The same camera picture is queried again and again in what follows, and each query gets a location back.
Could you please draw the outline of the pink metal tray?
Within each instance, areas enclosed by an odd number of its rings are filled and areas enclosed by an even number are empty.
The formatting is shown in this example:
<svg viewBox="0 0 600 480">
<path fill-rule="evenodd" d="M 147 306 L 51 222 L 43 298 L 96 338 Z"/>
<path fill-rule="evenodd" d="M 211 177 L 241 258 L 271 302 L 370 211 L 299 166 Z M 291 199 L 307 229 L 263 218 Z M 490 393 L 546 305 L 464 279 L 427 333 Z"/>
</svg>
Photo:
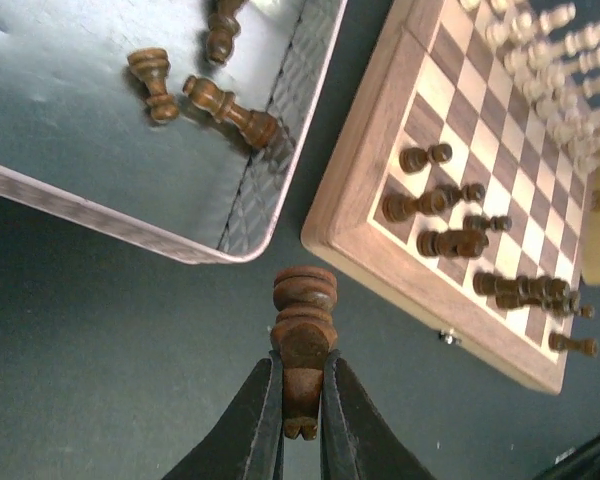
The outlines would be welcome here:
<svg viewBox="0 0 600 480">
<path fill-rule="evenodd" d="M 187 264 L 268 246 L 346 5 L 246 1 L 224 66 L 206 57 L 217 1 L 0 1 L 0 196 Z M 127 55 L 167 51 L 179 115 L 156 123 Z M 190 75 L 266 111 L 263 149 L 182 92 Z"/>
</svg>

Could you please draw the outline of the white chess pieces row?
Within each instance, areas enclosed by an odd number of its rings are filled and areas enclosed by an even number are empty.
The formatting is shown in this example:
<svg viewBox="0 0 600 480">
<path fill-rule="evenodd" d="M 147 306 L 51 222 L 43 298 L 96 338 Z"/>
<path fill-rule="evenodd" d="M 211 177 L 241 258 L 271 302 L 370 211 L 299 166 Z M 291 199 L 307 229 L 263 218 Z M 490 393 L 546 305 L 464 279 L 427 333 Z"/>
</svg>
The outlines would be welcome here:
<svg viewBox="0 0 600 480">
<path fill-rule="evenodd" d="M 553 41 L 549 34 L 575 19 L 574 3 L 539 13 L 525 1 L 459 5 L 576 169 L 585 175 L 600 169 L 600 109 L 585 108 L 600 95 L 600 21 Z"/>
</svg>

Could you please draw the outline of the dark bishop in tray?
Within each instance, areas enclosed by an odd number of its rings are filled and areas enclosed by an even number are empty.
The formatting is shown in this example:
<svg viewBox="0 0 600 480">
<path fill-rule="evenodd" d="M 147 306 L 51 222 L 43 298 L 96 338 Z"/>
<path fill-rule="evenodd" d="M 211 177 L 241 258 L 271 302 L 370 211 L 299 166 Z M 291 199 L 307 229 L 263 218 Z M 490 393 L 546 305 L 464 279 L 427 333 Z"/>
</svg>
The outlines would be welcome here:
<svg viewBox="0 0 600 480">
<path fill-rule="evenodd" d="M 246 143 L 255 149 L 265 148 L 278 131 L 278 121 L 271 114 L 240 106 L 234 92 L 220 89 L 208 78 L 190 75 L 182 92 L 195 107 L 209 113 L 216 123 L 233 124 Z"/>
</svg>

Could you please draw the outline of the dark pawn in tray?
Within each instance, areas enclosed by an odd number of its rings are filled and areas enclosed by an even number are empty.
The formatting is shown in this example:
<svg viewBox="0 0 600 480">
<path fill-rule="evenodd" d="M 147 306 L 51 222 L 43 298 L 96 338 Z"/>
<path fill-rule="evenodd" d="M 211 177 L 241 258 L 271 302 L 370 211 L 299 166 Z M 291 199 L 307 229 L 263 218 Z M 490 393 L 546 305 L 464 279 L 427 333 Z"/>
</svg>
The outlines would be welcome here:
<svg viewBox="0 0 600 480">
<path fill-rule="evenodd" d="M 127 55 L 127 62 L 131 74 L 148 90 L 145 103 L 152 120 L 167 123 L 177 118 L 179 108 L 166 86 L 171 67 L 167 51 L 158 47 L 139 49 Z"/>
</svg>

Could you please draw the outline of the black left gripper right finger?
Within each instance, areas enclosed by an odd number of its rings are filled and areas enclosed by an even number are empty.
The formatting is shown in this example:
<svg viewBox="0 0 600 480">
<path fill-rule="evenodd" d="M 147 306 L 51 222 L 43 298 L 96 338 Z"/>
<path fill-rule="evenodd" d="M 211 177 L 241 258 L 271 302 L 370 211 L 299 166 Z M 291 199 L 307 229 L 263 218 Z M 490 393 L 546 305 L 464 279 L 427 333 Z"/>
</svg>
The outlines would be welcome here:
<svg viewBox="0 0 600 480">
<path fill-rule="evenodd" d="M 320 452 L 323 479 L 434 479 L 395 436 L 339 350 L 324 368 Z"/>
</svg>

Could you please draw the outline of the dark chess rook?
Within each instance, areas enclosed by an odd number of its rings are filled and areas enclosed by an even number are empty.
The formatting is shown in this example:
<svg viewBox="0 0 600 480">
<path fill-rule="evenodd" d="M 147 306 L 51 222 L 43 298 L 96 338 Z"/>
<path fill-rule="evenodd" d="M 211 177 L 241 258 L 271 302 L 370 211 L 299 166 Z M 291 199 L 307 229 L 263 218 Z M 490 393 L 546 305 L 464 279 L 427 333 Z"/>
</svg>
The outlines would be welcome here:
<svg viewBox="0 0 600 480">
<path fill-rule="evenodd" d="M 572 339 L 559 332 L 551 332 L 548 346 L 557 352 L 575 351 L 585 356 L 595 358 L 598 355 L 598 342 L 594 338 Z"/>
</svg>

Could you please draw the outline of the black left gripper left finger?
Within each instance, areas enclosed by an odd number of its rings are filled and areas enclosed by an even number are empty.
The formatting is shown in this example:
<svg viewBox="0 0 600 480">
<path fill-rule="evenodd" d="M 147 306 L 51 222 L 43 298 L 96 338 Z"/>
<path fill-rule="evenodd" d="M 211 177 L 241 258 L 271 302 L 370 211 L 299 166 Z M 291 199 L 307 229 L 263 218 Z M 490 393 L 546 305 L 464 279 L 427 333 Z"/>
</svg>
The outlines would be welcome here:
<svg viewBox="0 0 600 480">
<path fill-rule="evenodd" d="M 283 365 L 259 360 L 218 422 L 164 480 L 272 480 L 283 477 Z"/>
</svg>

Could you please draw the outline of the dark chess piece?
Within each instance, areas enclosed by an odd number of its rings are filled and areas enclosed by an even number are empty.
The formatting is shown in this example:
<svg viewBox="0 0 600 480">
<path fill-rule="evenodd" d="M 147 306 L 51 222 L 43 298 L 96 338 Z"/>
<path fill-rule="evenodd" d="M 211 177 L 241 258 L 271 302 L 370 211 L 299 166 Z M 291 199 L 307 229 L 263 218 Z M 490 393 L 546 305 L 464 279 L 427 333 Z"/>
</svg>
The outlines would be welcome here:
<svg viewBox="0 0 600 480">
<path fill-rule="evenodd" d="M 579 316 L 592 319 L 595 316 L 595 308 L 591 304 L 582 304 L 580 293 L 557 277 L 520 275 L 508 279 L 479 271 L 474 274 L 473 288 L 478 295 L 494 297 L 496 306 L 502 310 L 539 307 L 555 318 Z"/>
</svg>

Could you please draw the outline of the wooden chess board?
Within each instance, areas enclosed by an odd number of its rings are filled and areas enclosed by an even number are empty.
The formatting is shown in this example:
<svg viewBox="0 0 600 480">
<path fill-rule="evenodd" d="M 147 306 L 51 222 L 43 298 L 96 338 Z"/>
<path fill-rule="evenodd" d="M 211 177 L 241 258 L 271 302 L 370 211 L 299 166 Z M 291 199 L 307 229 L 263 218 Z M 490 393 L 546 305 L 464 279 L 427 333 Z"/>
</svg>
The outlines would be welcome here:
<svg viewBox="0 0 600 480">
<path fill-rule="evenodd" d="M 448 143 L 452 159 L 407 174 L 409 147 Z M 439 186 L 464 199 L 439 217 L 391 223 L 382 201 Z M 549 348 L 570 318 L 501 310 L 474 274 L 580 280 L 590 188 L 514 86 L 457 1 L 397 1 L 380 33 L 301 233 L 303 245 L 528 388 L 560 392 L 567 356 Z M 426 230 L 468 230 L 468 215 L 507 215 L 478 258 L 422 256 Z"/>
</svg>

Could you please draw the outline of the dark queen in tray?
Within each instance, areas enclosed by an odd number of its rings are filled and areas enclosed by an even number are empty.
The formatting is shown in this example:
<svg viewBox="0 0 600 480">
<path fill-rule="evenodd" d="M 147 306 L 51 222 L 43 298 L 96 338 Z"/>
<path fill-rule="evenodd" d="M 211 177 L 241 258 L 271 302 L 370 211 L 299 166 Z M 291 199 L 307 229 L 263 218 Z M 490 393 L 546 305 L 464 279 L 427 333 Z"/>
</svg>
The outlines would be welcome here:
<svg viewBox="0 0 600 480">
<path fill-rule="evenodd" d="M 214 11 L 208 17 L 206 40 L 207 60 L 224 66 L 233 53 L 235 37 L 241 32 L 236 15 L 246 3 L 245 0 L 218 0 Z"/>
</svg>

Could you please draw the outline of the dark chess pawn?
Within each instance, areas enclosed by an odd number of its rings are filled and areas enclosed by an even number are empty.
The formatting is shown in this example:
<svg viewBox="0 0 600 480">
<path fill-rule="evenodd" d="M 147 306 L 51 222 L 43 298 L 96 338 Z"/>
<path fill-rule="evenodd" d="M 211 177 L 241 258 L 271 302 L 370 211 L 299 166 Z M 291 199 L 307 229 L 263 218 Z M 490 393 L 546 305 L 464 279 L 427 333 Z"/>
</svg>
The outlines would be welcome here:
<svg viewBox="0 0 600 480">
<path fill-rule="evenodd" d="M 418 173 L 427 165 L 445 163 L 452 159 L 453 149 L 448 143 L 432 145 L 427 149 L 409 147 L 399 155 L 399 165 L 407 174 Z"/>
<path fill-rule="evenodd" d="M 512 219 L 507 216 L 485 217 L 483 215 L 468 215 L 464 217 L 463 228 L 471 230 L 508 232 L 512 228 Z"/>
</svg>

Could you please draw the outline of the dark corner rook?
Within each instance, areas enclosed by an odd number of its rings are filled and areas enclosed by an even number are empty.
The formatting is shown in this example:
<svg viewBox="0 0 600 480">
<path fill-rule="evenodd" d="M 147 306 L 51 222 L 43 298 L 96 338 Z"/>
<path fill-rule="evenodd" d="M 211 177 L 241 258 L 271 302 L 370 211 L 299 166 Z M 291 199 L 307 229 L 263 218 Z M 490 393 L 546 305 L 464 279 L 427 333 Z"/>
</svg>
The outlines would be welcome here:
<svg viewBox="0 0 600 480">
<path fill-rule="evenodd" d="M 382 201 L 382 213 L 391 223 L 403 222 L 416 214 L 439 217 L 450 211 L 464 199 L 461 189 L 439 186 L 419 197 L 392 193 Z"/>
</svg>

